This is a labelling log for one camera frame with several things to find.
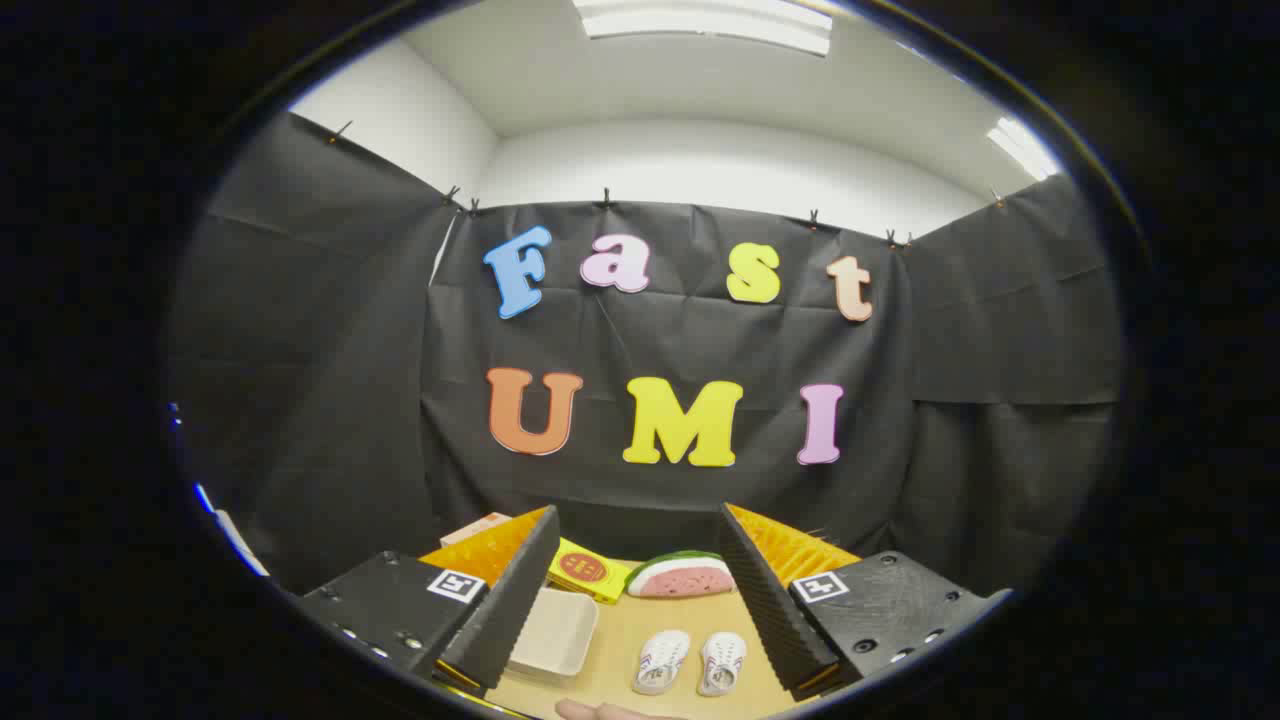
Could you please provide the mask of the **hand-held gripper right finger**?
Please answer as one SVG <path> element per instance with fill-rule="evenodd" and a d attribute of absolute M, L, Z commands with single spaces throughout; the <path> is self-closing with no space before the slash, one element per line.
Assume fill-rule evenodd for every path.
<path fill-rule="evenodd" d="M 718 552 L 780 684 L 794 700 L 835 694 L 923 660 L 1012 598 L 978 594 L 891 550 L 855 556 L 733 503 Z"/>

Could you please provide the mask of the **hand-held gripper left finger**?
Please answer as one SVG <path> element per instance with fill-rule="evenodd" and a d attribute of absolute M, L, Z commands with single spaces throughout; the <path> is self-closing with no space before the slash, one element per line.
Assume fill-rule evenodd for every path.
<path fill-rule="evenodd" d="M 497 687 L 561 543 L 547 505 L 421 557 L 375 553 L 298 600 L 378 662 L 463 693 Z"/>

